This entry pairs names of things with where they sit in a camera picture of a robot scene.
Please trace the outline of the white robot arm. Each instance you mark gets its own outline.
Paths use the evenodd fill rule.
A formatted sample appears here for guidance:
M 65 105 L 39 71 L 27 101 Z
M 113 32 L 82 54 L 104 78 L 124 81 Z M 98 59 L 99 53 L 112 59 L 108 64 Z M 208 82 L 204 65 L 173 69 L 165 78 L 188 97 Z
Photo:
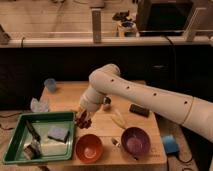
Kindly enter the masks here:
M 120 77 L 115 64 L 107 64 L 89 75 L 89 86 L 80 98 L 87 112 L 100 109 L 107 95 L 117 95 L 180 124 L 213 143 L 213 103 Z

